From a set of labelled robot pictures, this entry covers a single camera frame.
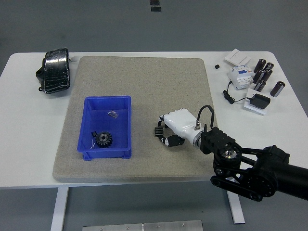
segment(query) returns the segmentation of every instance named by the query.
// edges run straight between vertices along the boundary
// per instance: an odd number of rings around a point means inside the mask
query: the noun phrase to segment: connector
[[[196,120],[196,126],[194,127],[194,130],[200,130],[200,120]]]

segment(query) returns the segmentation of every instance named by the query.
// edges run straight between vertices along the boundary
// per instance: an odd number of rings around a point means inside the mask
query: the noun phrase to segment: table
[[[268,114],[257,115],[242,109],[242,103],[230,105],[222,95],[232,65],[224,61],[229,52],[74,52],[73,56],[140,56],[201,58],[205,62],[218,127],[235,138],[243,147],[263,148],[276,144],[291,154],[290,164],[308,168],[306,139],[308,118],[302,109],[275,56],[267,51],[246,51],[254,67],[259,58],[275,64],[267,84],[283,81],[286,87],[272,98]],[[45,53],[17,53],[10,57],[0,77],[0,189],[58,187],[54,220],[63,220],[68,187],[107,185],[105,183],[67,184],[52,178],[52,168],[62,126],[74,87],[78,62],[70,63],[72,83],[60,97],[38,91],[35,72],[41,67]],[[270,88],[262,92],[269,93]],[[245,91],[230,87],[232,97],[240,99]],[[53,222],[52,230],[59,222]]]

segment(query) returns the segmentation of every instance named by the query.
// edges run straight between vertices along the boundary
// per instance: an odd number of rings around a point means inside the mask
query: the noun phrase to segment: gear teeth
[[[92,135],[94,136],[94,134],[96,134],[95,141],[100,148],[107,148],[112,144],[112,135],[109,132],[102,131],[99,134],[93,132]]]
[[[159,136],[163,136],[163,135],[164,135],[164,128],[163,128],[163,126],[155,127],[155,136],[159,137]]]

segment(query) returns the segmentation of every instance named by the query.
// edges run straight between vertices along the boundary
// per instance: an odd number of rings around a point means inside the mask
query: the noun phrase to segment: black cable
[[[199,113],[198,113],[198,117],[197,117],[197,120],[200,121],[200,115],[201,115],[201,112],[203,109],[205,108],[208,108],[210,110],[210,112],[212,113],[212,116],[211,116],[211,129],[213,129],[213,124],[214,124],[214,109],[210,106],[210,105],[205,105],[203,106]]]
[[[251,98],[248,98],[248,97],[244,97],[244,98],[242,98],[242,99],[240,99],[240,100],[235,100],[233,97],[231,97],[231,96],[229,95],[229,93],[228,93],[229,86],[230,86],[231,83],[232,83],[232,81],[229,82],[228,87],[227,87],[227,90],[224,90],[224,91],[223,91],[223,94],[224,94],[224,96],[225,96],[225,99],[228,100],[228,102],[229,102],[230,104],[234,104],[234,102],[238,102],[238,101],[241,101],[241,100],[244,100],[244,99],[249,99],[249,100],[251,100]]]

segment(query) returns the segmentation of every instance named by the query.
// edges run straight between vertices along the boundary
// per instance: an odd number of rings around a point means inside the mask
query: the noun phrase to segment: metal plate
[[[203,231],[201,220],[145,224],[86,226],[82,231]]]

